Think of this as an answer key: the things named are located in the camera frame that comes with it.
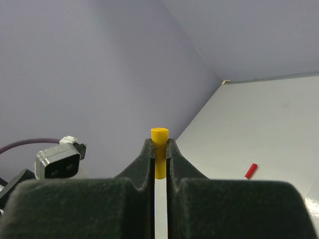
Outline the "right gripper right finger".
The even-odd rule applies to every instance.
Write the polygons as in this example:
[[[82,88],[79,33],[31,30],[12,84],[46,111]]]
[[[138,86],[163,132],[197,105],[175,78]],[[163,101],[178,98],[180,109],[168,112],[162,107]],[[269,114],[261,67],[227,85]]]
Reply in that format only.
[[[315,239],[297,189],[281,181],[209,179],[166,146],[167,234],[170,239]]]

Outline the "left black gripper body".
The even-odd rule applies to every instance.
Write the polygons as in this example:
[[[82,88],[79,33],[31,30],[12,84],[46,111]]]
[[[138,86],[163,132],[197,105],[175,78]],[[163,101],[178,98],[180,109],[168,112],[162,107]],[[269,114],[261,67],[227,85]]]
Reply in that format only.
[[[0,206],[4,207],[15,188],[23,181],[34,179],[35,174],[28,169],[22,170],[18,175],[13,177],[8,184],[0,191]]]

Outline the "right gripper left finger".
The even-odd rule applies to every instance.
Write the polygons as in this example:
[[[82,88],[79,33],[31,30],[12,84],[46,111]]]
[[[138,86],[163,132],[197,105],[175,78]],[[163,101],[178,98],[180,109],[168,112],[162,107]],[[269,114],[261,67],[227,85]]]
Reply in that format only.
[[[153,239],[155,149],[114,178],[30,179],[12,192],[0,219],[3,239]]]

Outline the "yellow-end white pen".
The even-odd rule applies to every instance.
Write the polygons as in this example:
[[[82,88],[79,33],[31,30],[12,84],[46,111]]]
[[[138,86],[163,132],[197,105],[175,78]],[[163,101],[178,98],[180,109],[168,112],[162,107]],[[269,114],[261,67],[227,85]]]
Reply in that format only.
[[[166,180],[155,180],[155,238],[168,239]]]

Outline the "red pen cap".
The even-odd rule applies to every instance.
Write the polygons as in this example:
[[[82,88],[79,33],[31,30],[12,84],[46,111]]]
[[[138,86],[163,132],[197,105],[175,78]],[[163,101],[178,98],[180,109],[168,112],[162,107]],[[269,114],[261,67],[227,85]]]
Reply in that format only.
[[[258,169],[258,164],[252,163],[248,171],[246,172],[244,179],[250,180]]]

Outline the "yellow pen cap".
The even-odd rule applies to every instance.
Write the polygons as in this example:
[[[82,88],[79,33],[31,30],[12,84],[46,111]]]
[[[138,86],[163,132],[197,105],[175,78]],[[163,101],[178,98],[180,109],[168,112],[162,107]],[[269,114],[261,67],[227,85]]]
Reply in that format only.
[[[151,139],[155,148],[155,178],[162,180],[166,177],[166,145],[169,130],[162,127],[152,128]]]

